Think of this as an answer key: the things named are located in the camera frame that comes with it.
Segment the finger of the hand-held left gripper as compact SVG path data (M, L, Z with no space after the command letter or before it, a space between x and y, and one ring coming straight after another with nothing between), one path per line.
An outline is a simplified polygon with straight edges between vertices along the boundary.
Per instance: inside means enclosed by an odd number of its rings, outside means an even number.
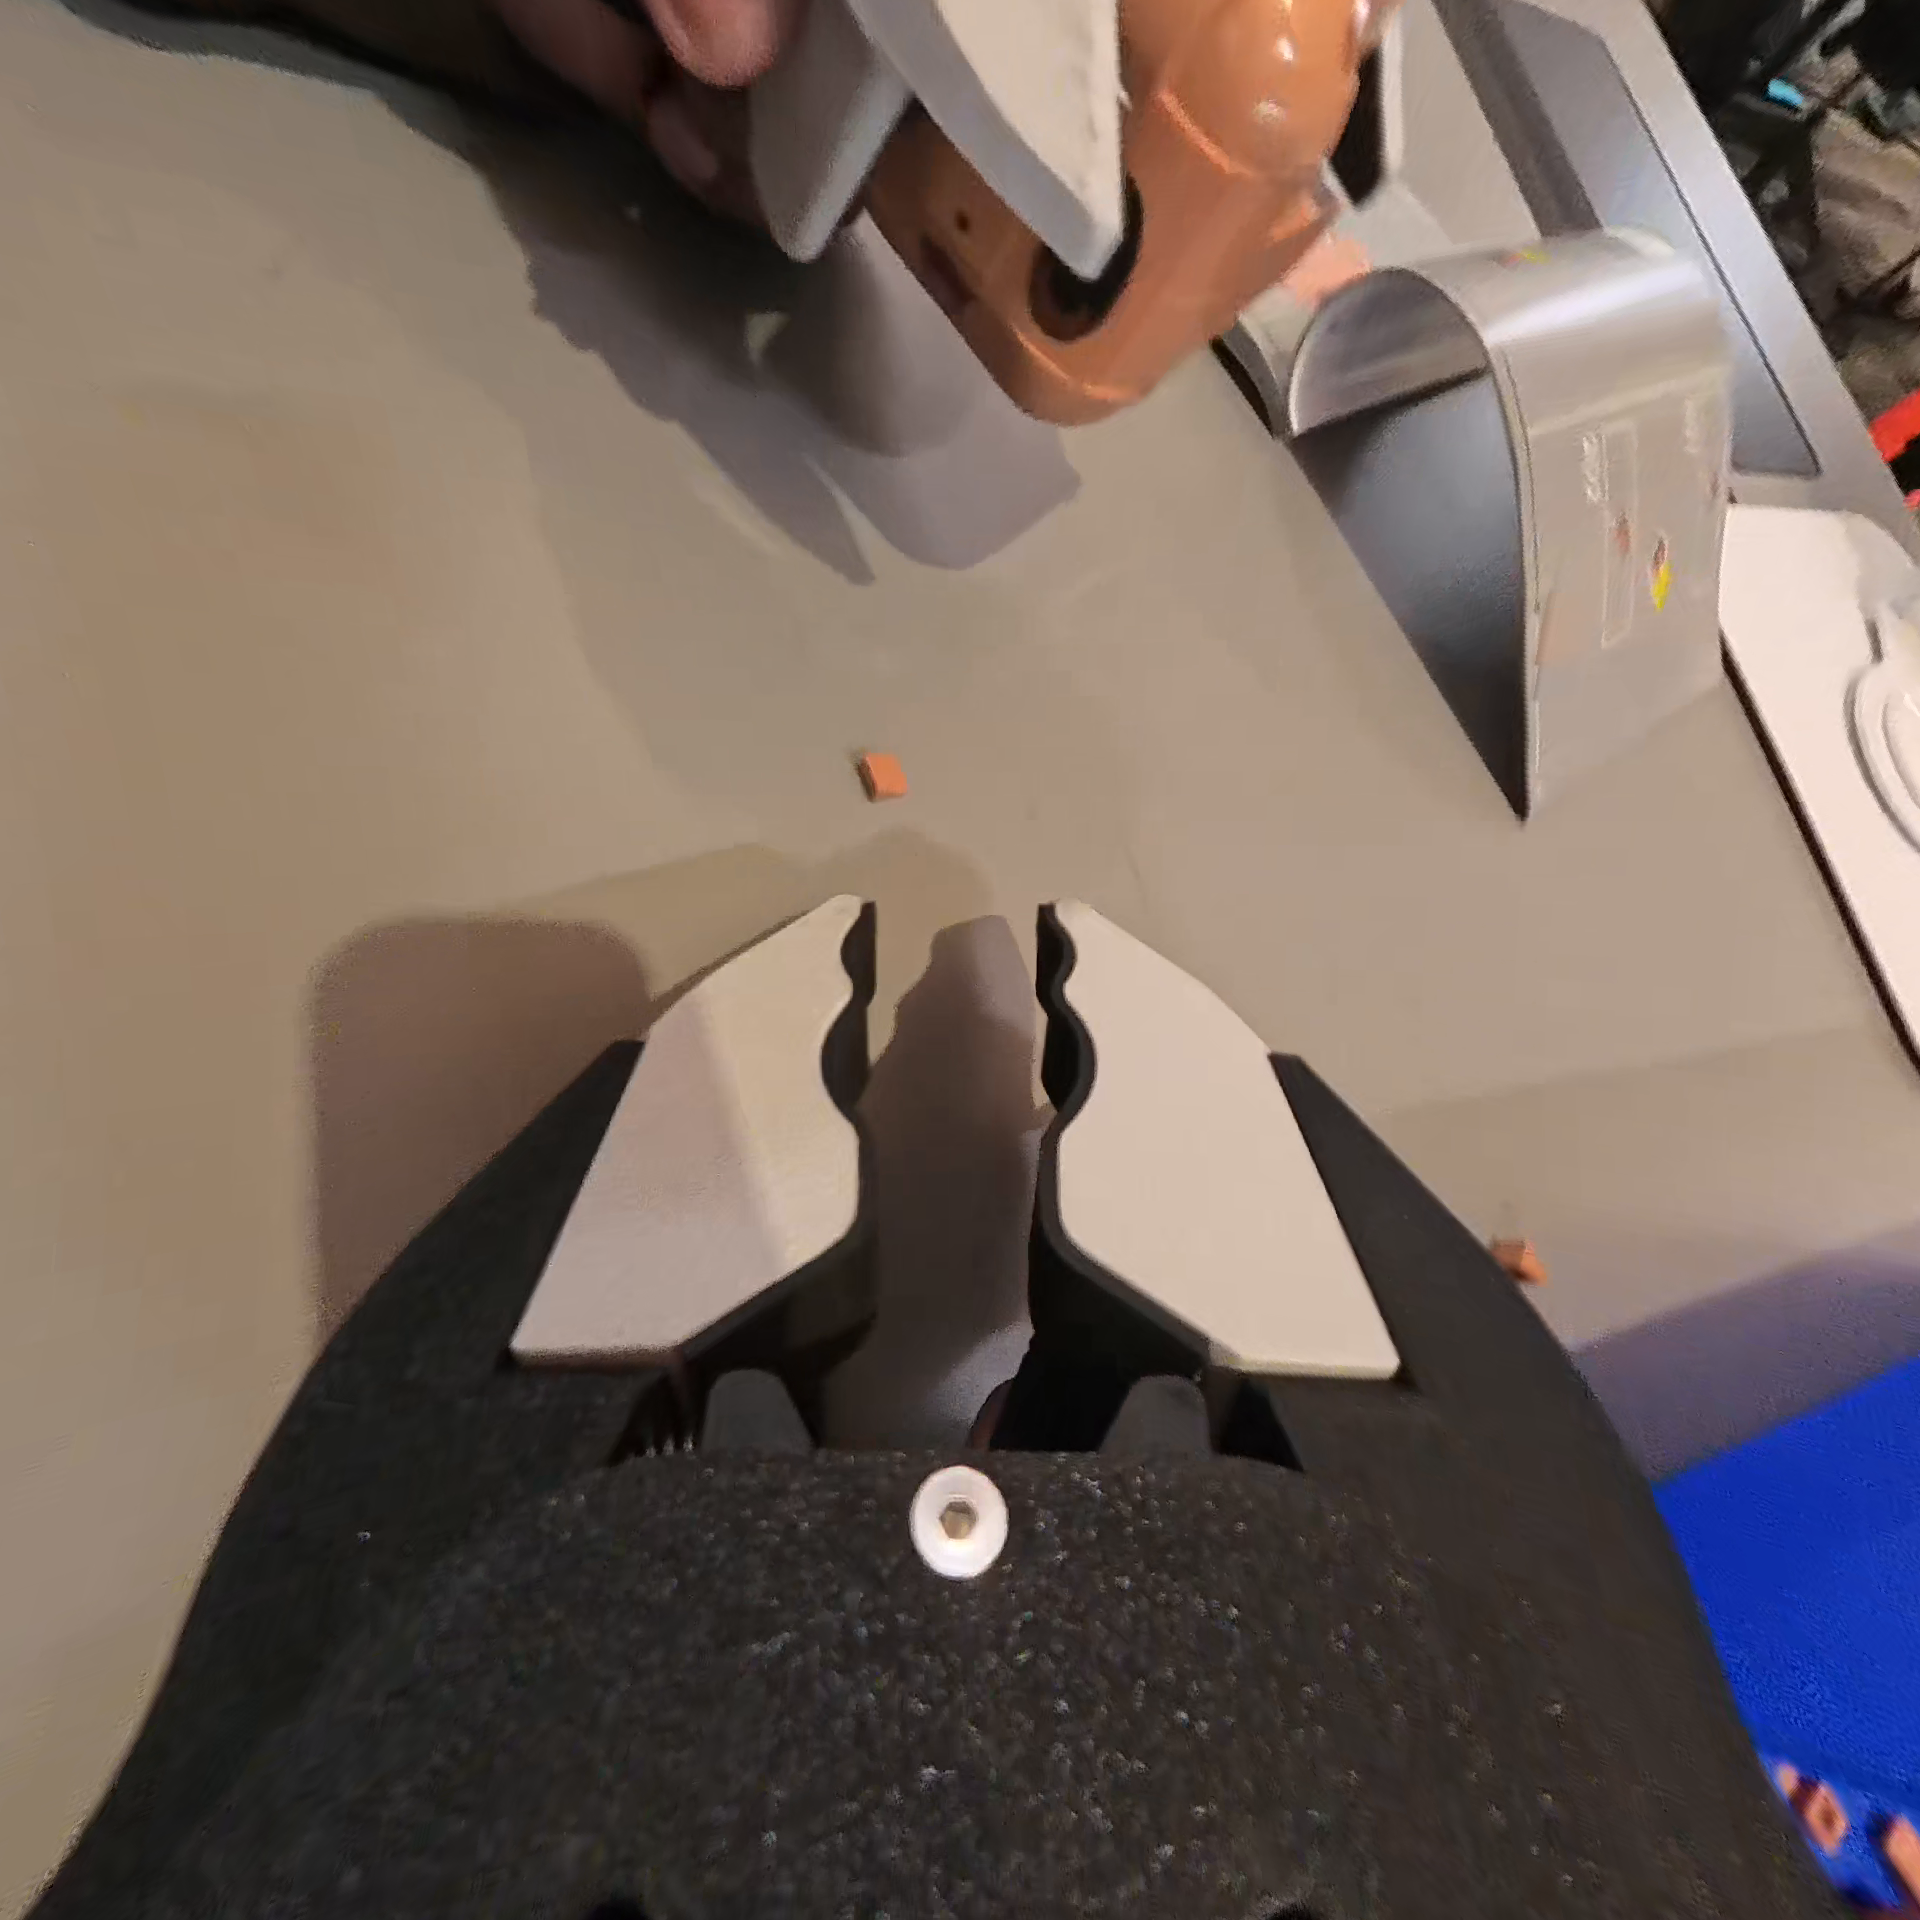
M1403 173L1403 26L1402 3L1379 3L1373 44L1359 61L1353 106L1329 158L1342 205L1369 205Z
M1117 3L849 3L994 197L1080 282L1124 238Z

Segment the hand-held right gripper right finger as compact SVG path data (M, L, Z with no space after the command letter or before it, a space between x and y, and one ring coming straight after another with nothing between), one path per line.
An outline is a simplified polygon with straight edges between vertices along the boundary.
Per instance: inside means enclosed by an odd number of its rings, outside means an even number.
M1275 1049L1088 900L1039 911L1033 1345L1003 1447L1293 1447L1284 1388L1396 1391L1403 1352Z

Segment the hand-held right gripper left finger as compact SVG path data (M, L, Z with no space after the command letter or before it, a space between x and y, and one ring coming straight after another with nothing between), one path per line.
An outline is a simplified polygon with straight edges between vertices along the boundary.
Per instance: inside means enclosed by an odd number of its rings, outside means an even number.
M657 1372L704 1438L824 1435L876 1320L870 1005L876 904L831 897L652 1024L513 1331L513 1367Z

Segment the brown lego head model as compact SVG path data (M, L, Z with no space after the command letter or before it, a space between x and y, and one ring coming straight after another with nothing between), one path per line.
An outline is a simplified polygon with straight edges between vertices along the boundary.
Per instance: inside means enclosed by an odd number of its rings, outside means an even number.
M1330 228L1329 160L1402 3L1117 3L1117 255L1073 269L911 106L870 215L996 388L1080 428L1143 398Z

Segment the blue plastic parts bin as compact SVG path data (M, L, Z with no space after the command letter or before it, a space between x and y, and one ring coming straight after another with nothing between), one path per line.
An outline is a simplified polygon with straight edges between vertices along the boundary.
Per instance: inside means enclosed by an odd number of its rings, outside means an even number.
M1916 1358L1670 1473L1654 1503L1759 1762L1916 1808Z

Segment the pile of brown lego pieces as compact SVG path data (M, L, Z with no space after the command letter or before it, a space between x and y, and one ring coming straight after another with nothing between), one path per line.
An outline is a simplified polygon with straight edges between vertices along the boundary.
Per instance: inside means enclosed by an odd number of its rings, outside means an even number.
M1916 1808L1787 1759L1764 1765L1842 1903L1861 1914L1916 1914Z

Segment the lego instruction booklet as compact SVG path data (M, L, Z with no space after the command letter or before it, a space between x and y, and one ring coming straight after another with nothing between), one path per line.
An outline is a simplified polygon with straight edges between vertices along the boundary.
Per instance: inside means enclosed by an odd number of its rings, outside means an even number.
M1722 684L1733 351L1663 238L1335 228L1221 351L1515 820Z

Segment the person's left hand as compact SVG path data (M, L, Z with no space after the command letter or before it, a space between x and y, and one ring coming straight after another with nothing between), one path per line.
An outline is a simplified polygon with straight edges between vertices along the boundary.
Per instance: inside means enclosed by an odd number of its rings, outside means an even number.
M698 205L761 223L746 88L793 39L793 3L492 3L518 51L643 137Z

